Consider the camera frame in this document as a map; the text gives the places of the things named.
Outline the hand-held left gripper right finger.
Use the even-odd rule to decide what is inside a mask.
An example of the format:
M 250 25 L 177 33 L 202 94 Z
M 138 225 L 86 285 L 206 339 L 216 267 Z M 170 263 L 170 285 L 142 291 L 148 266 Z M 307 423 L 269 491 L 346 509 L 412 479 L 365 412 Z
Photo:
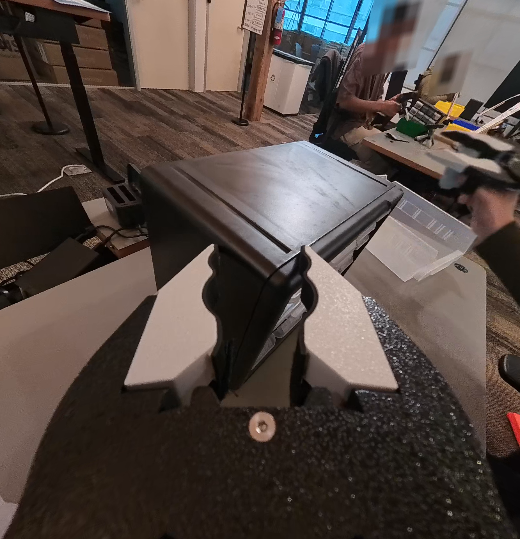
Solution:
M 397 393 L 362 294 L 309 246 L 301 248 L 299 272 L 305 312 L 290 372 L 290 403 L 303 405 L 315 388 L 342 406 L 356 391 Z

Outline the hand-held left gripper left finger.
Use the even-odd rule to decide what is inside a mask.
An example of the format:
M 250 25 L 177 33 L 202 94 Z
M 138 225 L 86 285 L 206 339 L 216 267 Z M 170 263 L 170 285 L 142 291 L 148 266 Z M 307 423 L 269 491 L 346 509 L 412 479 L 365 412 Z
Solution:
M 217 323 L 203 301 L 212 276 L 205 248 L 157 293 L 123 386 L 128 391 L 166 389 L 189 401 L 196 387 L 214 379 L 211 354 Z

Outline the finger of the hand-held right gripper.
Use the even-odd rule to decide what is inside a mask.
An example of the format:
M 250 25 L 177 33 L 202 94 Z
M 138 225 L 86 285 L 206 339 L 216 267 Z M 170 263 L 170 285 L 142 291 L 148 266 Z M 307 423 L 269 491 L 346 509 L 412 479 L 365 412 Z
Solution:
M 497 159 L 515 151 L 508 142 L 477 131 L 443 131 L 440 136 L 456 152 L 473 158 Z
M 476 190 L 479 187 L 503 190 L 505 178 L 501 161 L 504 151 L 492 148 L 478 154 L 476 150 L 455 152 L 448 149 L 428 150 L 425 154 L 436 163 L 444 166 L 439 179 L 439 188 L 443 190 Z

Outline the clear plastic bin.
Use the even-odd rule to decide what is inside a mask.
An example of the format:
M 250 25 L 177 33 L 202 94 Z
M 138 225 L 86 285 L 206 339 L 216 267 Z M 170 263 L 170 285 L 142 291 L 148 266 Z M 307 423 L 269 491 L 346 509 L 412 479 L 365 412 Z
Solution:
M 401 281 L 421 281 L 457 262 L 476 234 L 398 182 L 403 196 L 365 248 Z

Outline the rows of small clear drawers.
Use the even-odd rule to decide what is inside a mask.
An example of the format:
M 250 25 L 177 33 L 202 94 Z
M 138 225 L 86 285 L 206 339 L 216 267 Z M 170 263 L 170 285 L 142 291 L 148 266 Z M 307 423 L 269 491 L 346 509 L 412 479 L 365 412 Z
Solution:
M 357 239 L 350 242 L 328 264 L 339 274 L 344 274 L 357 258 L 358 250 L 364 247 L 374 234 L 376 225 L 371 225 L 362 232 Z M 273 333 L 267 339 L 265 346 L 256 360 L 254 366 L 267 357 L 279 345 L 289 333 L 301 321 L 306 309 L 301 300 L 301 288 L 299 288 L 288 301 L 281 317 L 275 325 Z

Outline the black drawer cabinet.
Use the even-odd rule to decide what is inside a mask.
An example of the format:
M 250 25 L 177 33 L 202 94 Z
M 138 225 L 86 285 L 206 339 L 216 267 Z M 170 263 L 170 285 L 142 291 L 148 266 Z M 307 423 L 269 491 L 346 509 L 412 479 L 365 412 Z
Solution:
M 236 390 L 302 288 L 299 254 L 330 262 L 402 197 L 393 183 L 308 142 L 152 165 L 141 172 L 156 286 L 210 245 L 219 397 Z

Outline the grey drawer cabinet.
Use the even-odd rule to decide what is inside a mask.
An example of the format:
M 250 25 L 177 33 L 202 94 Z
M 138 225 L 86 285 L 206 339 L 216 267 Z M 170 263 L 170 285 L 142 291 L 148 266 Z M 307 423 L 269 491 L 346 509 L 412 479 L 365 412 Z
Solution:
M 439 125 L 445 120 L 445 114 L 437 107 L 417 99 L 407 109 L 406 119 L 419 125 Z

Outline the person's right hand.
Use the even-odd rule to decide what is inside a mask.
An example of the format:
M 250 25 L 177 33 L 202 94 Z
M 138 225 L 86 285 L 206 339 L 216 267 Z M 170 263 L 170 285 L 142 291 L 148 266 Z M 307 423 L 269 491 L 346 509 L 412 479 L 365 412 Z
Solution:
M 471 229 L 482 243 L 515 221 L 519 194 L 513 191 L 477 189 L 466 201 L 471 211 Z

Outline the wood edged desk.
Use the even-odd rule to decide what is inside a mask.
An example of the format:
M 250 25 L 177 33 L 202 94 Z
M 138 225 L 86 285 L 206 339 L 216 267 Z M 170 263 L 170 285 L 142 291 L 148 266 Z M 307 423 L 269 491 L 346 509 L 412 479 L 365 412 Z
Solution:
M 437 180 L 446 170 L 445 165 L 435 161 L 428 154 L 429 151 L 447 148 L 447 145 L 439 141 L 428 150 L 413 138 L 392 128 L 366 137 L 362 143 L 385 158 Z

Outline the black monitor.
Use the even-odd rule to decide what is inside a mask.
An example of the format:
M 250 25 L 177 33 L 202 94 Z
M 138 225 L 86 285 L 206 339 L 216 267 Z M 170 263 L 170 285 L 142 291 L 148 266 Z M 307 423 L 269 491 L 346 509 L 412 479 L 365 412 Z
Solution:
M 520 102 L 520 95 L 516 97 L 518 94 L 520 94 L 520 71 L 512 71 L 485 103 L 485 109 L 499 105 L 492 112 L 504 113 Z

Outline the yellow bin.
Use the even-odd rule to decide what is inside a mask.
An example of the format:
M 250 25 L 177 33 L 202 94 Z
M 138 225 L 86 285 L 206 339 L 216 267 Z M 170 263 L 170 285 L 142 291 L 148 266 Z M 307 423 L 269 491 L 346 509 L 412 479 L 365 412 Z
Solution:
M 450 101 L 437 101 L 434 105 L 439 111 L 450 118 L 458 118 L 465 110 L 465 106 Z

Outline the green bin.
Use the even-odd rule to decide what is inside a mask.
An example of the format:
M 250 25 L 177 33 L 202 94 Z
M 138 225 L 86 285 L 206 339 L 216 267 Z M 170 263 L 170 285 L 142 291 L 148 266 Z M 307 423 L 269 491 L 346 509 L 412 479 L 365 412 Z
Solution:
M 426 125 L 407 120 L 406 118 L 400 118 L 396 124 L 396 131 L 408 137 L 416 138 L 418 136 L 427 135 L 429 129 Z

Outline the black pouch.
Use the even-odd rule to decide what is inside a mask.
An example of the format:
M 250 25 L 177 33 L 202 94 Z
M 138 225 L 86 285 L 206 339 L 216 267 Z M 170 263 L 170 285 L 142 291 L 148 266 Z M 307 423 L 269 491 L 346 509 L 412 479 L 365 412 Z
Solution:
M 68 238 L 16 279 L 23 296 L 32 297 L 64 284 L 102 265 L 100 254 Z

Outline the black battery charger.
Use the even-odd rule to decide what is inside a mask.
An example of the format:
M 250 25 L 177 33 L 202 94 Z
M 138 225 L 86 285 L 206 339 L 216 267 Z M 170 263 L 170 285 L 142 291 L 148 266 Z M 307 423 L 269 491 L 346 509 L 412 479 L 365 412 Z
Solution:
M 126 181 L 102 190 L 108 211 L 122 228 L 138 229 L 146 225 L 140 180 L 140 169 L 129 163 Z

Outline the small side table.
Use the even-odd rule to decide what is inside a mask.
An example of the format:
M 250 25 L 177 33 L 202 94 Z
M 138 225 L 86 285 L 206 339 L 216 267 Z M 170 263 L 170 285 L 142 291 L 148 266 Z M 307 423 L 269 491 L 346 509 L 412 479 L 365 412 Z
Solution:
M 109 212 L 106 199 L 99 198 L 83 202 L 82 206 L 91 223 L 96 227 L 100 242 L 118 259 L 122 259 L 149 247 L 149 239 L 140 233 L 142 228 L 125 229 Z

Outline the black office chair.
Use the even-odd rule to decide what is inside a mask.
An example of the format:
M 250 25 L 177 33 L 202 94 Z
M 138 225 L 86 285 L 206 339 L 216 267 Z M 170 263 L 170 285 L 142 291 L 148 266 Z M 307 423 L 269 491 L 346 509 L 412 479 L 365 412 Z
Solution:
M 339 127 L 344 127 L 352 117 L 348 111 L 339 108 L 337 96 L 352 55 L 353 52 L 350 51 L 343 59 L 334 50 L 326 53 L 321 59 L 319 67 L 324 69 L 324 78 L 320 86 L 322 107 L 308 139 L 313 145 L 346 161 L 356 159 L 357 155 L 340 140 L 340 135 L 335 137 L 335 134 Z

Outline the black flat box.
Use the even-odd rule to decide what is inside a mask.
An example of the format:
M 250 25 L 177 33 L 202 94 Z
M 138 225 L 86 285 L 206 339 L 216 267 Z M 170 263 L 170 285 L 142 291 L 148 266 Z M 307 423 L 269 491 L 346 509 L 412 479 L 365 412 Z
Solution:
M 0 198 L 0 270 L 47 254 L 91 227 L 70 186 Z

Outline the white recycling bin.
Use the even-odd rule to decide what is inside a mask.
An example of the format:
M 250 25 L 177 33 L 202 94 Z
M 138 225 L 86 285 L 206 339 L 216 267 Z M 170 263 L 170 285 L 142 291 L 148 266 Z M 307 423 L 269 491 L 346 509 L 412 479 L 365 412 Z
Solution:
M 296 116 L 314 63 L 274 49 L 266 83 L 263 106 L 282 116 Z

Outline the red fire extinguisher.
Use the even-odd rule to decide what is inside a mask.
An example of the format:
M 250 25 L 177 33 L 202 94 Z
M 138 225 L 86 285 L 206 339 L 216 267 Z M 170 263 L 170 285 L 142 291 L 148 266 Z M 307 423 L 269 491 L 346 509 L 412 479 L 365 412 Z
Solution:
M 285 18 L 285 2 L 277 1 L 272 12 L 271 43 L 273 46 L 281 44 Z

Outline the black round base stand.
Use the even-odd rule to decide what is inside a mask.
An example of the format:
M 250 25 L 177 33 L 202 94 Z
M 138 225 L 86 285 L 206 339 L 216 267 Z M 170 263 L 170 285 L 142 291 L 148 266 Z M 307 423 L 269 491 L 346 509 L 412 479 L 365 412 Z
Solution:
M 33 124 L 32 126 L 33 131 L 35 131 L 38 134 L 42 134 L 46 136 L 61 136 L 61 135 L 65 135 L 69 133 L 70 129 L 67 125 L 59 123 L 59 122 L 54 122 L 50 118 L 49 112 L 43 100 L 41 91 L 39 89 L 39 86 L 38 86 L 38 83 L 34 74 L 33 65 L 27 56 L 27 52 L 24 47 L 23 40 L 21 37 L 17 35 L 14 35 L 13 37 L 14 37 L 17 49 L 19 51 L 19 54 L 21 56 L 22 62 L 26 68 L 30 83 L 32 85 L 37 102 L 39 104 L 40 110 L 44 117 L 44 121 Z

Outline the raised wooden desk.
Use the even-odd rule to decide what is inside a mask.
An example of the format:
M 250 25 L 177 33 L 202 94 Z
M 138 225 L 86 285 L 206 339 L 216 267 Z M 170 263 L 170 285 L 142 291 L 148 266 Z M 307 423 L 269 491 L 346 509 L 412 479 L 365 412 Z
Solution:
M 0 33 L 21 38 L 57 41 L 61 47 L 75 107 L 87 148 L 78 148 L 85 162 L 113 184 L 125 179 L 105 162 L 86 88 L 75 58 L 73 44 L 80 44 L 76 24 L 89 19 L 110 21 L 110 14 L 87 1 L 0 1 Z

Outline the black sign stand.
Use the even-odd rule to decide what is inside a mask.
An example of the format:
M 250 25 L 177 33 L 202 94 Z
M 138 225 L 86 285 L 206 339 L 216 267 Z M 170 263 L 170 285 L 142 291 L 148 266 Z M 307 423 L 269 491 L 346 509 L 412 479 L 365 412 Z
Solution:
M 264 22 L 267 12 L 267 1 L 245 1 L 244 6 L 244 15 L 242 21 L 242 28 L 249 33 L 247 49 L 245 53 L 245 62 L 243 68 L 243 77 L 242 77 L 242 91 L 241 91 L 241 102 L 240 102 L 240 113 L 239 117 L 233 118 L 231 121 L 233 124 L 246 127 L 249 125 L 248 120 L 244 119 L 244 104 L 245 104 L 245 93 L 247 90 L 247 80 L 250 75 L 252 60 L 251 55 L 253 55 L 253 36 L 261 35 L 263 33 Z

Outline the stack of cardboard boxes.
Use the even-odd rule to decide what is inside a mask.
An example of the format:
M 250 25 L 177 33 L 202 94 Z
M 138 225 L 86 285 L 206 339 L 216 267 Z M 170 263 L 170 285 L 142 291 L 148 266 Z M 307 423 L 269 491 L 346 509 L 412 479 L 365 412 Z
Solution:
M 101 22 L 92 19 L 76 25 L 76 29 L 80 44 L 72 47 L 84 85 L 118 86 Z M 23 38 L 22 41 L 39 83 L 69 84 L 59 42 L 34 38 Z M 14 37 L 3 33 L 0 33 L 0 81 L 30 81 Z

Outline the wooden post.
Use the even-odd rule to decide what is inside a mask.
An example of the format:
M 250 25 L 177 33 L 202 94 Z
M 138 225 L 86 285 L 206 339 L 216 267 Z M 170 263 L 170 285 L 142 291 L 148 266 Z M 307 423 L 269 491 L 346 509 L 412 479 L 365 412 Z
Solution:
M 262 117 L 264 96 L 273 52 L 272 27 L 275 17 L 274 13 L 279 5 L 279 1 L 267 1 L 266 4 L 263 32 L 261 35 L 256 36 L 249 91 L 244 107 L 244 118 L 249 122 L 258 122 Z

